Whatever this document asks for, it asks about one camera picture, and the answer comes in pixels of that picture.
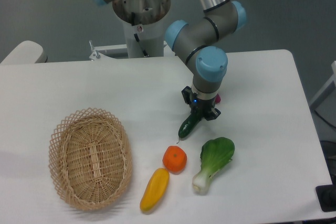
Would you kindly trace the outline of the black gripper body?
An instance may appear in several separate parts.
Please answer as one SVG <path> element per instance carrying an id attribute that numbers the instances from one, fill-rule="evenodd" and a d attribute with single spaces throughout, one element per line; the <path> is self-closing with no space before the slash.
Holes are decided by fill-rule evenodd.
<path id="1" fill-rule="evenodd" d="M 191 113 L 201 112 L 202 115 L 210 115 L 215 107 L 217 92 L 204 93 L 197 89 L 192 89 Z"/>

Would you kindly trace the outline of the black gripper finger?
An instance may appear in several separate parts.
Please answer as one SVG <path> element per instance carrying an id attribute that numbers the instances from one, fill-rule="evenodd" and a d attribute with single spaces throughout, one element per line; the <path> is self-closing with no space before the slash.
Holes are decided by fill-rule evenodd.
<path id="1" fill-rule="evenodd" d="M 215 120 L 220 116 L 220 110 L 217 108 L 210 108 L 203 111 L 203 118 L 207 121 Z"/>
<path id="2" fill-rule="evenodd" d="M 190 107 L 192 111 L 192 101 L 191 101 L 191 95 L 192 95 L 192 89 L 189 86 L 186 86 L 182 91 L 181 91 L 182 97 L 184 99 L 184 102 Z"/>

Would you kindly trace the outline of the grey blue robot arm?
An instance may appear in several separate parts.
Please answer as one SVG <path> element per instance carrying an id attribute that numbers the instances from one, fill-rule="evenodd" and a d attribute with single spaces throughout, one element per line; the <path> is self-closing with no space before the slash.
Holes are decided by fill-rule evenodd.
<path id="1" fill-rule="evenodd" d="M 193 74 L 192 85 L 182 91 L 185 103 L 208 121 L 220 115 L 215 100 L 228 59 L 214 43 L 246 23 L 246 12 L 239 2 L 200 0 L 204 18 L 197 24 L 178 20 L 164 28 L 171 0 L 94 1 L 98 5 L 112 5 L 123 24 L 130 58 L 162 56 L 164 46 L 169 46 Z"/>

